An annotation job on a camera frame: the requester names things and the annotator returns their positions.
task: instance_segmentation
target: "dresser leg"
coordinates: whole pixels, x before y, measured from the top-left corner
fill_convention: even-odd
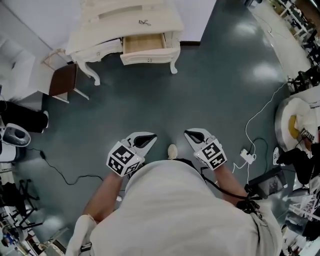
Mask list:
[[[87,75],[91,76],[95,79],[94,85],[99,86],[100,85],[100,77],[96,72],[94,72],[85,62],[78,61],[79,68]]]
[[[180,51],[176,54],[176,56],[174,56],[174,57],[172,58],[172,60],[171,60],[171,62],[170,62],[170,69],[171,69],[171,73],[172,73],[172,74],[178,73],[178,70],[177,70],[176,67],[175,67],[175,63],[176,63],[179,55],[180,55]]]

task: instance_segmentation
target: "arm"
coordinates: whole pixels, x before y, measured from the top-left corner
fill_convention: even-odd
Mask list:
[[[112,171],[87,203],[83,214],[91,215],[98,223],[108,217],[115,209],[122,180],[122,177]]]
[[[232,194],[246,197],[248,194],[245,189],[240,185],[240,183],[236,180],[233,173],[226,167],[226,165],[221,165],[217,169],[214,170],[215,178],[218,181],[218,185],[225,191],[228,191]],[[233,196],[222,194],[223,199],[228,201],[229,203],[237,206],[241,199],[235,198]]]

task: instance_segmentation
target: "wooden drawer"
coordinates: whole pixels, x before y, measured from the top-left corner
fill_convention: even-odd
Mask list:
[[[84,62],[97,62],[104,56],[111,53],[121,53],[123,51],[120,39],[104,42],[95,45],[92,48],[78,51],[72,54],[74,60],[82,60]]]
[[[123,38],[124,65],[135,63],[168,63],[180,51],[179,48],[166,48],[164,34],[147,34]]]

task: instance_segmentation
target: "open drawer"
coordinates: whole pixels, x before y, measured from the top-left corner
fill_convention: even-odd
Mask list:
[[[124,65],[135,63],[168,63],[179,53],[179,48],[166,48],[164,34],[147,34],[123,38]]]

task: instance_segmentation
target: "chair leg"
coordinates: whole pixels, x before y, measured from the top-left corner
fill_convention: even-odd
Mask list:
[[[73,89],[76,93],[80,94],[81,96],[85,97],[87,100],[89,100],[89,97],[84,94],[82,91],[79,91],[77,88],[74,88]]]
[[[60,98],[60,97],[58,97],[58,96],[52,96],[52,97],[54,97],[54,98],[56,98],[56,99],[58,99],[58,100],[60,100],[60,101],[63,101],[63,102],[65,102],[65,103],[70,103],[69,100],[66,100],[66,99],[64,99],[64,98]]]

